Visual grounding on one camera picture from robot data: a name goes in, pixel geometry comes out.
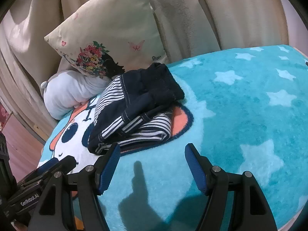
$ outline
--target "curtain fold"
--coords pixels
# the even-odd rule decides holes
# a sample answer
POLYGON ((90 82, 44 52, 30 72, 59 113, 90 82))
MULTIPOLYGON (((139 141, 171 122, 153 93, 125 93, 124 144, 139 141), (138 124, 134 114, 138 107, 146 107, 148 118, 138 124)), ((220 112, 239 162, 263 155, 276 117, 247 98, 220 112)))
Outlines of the curtain fold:
POLYGON ((61 57, 44 41, 63 16, 60 0, 16 0, 1 24, 7 42, 34 86, 57 72, 61 57))
POLYGON ((20 62, 11 51, 0 25, 0 88, 13 111, 35 130, 35 125, 50 135, 57 121, 47 111, 39 93, 30 83, 20 62))
POLYGON ((280 0, 205 0, 222 49, 288 44, 280 0))
POLYGON ((150 0, 150 4, 170 62, 220 50, 198 0, 150 0))

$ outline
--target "white star pattern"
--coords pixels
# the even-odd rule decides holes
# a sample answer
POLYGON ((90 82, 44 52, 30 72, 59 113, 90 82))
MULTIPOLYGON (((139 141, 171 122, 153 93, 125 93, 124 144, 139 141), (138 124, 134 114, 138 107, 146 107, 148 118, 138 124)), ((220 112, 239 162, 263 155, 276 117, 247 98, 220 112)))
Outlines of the white star pattern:
POLYGON ((284 51, 284 52, 287 52, 289 53, 290 51, 287 50, 285 47, 282 47, 282 46, 278 46, 278 48, 280 48, 281 51, 284 51))
POLYGON ((270 98, 270 106, 281 105, 284 107, 291 107, 292 100, 297 98, 296 95, 290 95, 283 89, 277 93, 267 92, 267 95, 270 98))
POLYGON ((229 70, 227 72, 215 72, 216 78, 214 82, 224 82, 228 85, 234 84, 235 80, 243 79, 241 76, 235 74, 234 70, 229 70))
POLYGON ((197 102, 196 106, 199 109, 199 112, 203 112, 203 115, 201 116, 203 118, 209 118, 216 115, 216 113, 206 108, 206 101, 197 102))
POLYGON ((292 82, 293 79, 296 78, 294 75, 291 75, 287 70, 279 70, 279 69, 276 70, 278 71, 279 76, 282 78, 286 78, 292 82))
POLYGON ((254 55, 251 55, 249 53, 236 53, 236 59, 245 59, 247 61, 250 61, 252 57, 255 57, 254 55))
POLYGON ((280 58, 281 60, 288 60, 288 57, 286 57, 286 56, 279 56, 279 58, 280 58))
POLYGON ((272 139, 260 144, 240 145, 245 161, 240 165, 238 174, 251 171, 258 183, 265 187, 269 183, 272 173, 283 166, 283 160, 274 154, 274 142, 272 139))
POLYGON ((263 48, 260 48, 260 47, 253 47, 253 48, 250 48, 250 50, 255 50, 255 51, 260 52, 260 51, 262 51, 262 50, 264 50, 264 49, 263 49, 263 48))
POLYGON ((179 67, 187 67, 192 69, 195 65, 200 65, 202 64, 201 61, 198 61, 197 59, 191 59, 188 61, 184 61, 181 65, 179 65, 179 67))

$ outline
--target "white plush toy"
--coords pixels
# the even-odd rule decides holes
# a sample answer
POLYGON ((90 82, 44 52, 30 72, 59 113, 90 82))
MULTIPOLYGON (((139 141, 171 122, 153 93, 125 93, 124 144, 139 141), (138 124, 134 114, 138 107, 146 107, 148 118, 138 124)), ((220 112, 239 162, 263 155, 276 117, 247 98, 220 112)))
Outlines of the white plush toy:
POLYGON ((63 71, 41 84, 45 106, 53 118, 60 120, 74 107, 102 93, 110 82, 108 77, 101 79, 73 70, 63 71))

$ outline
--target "cartoon character print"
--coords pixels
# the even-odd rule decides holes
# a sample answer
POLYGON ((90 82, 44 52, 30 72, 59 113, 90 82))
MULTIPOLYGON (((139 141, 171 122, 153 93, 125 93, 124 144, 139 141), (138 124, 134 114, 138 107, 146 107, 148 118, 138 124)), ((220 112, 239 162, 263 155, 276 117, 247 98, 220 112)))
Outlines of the cartoon character print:
POLYGON ((59 160, 66 156, 75 157, 77 165, 70 173, 77 173, 87 165, 93 165, 99 157, 87 149, 98 98, 92 98, 85 105, 74 109, 68 123, 50 143, 52 157, 59 160))
MULTIPOLYGON (((95 106, 99 97, 94 97, 88 103, 74 109, 68 123, 50 143, 49 149, 53 151, 52 157, 56 157, 58 160, 66 156, 75 157, 77 165, 70 173, 78 173, 87 165, 93 165, 99 157, 87 149, 89 136, 94 127, 95 106)), ((190 111, 183 105, 176 104, 172 116, 172 137, 168 141, 184 134, 192 125, 192 121, 193 117, 190 111)), ((130 154, 146 148, 148 147, 130 147, 122 149, 121 154, 130 154)))

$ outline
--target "butterfly print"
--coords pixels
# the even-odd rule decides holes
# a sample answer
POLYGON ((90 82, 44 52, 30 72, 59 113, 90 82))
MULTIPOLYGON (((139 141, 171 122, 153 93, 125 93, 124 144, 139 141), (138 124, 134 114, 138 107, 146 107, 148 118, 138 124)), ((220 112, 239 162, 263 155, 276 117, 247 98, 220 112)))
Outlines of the butterfly print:
POLYGON ((140 51, 142 49, 144 42, 145 42, 145 40, 139 42, 138 44, 135 44, 135 43, 129 41, 128 44, 129 44, 130 49, 135 52, 135 51, 140 51))
POLYGON ((158 60, 159 58, 161 58, 161 56, 158 56, 158 57, 152 56, 153 61, 158 60))

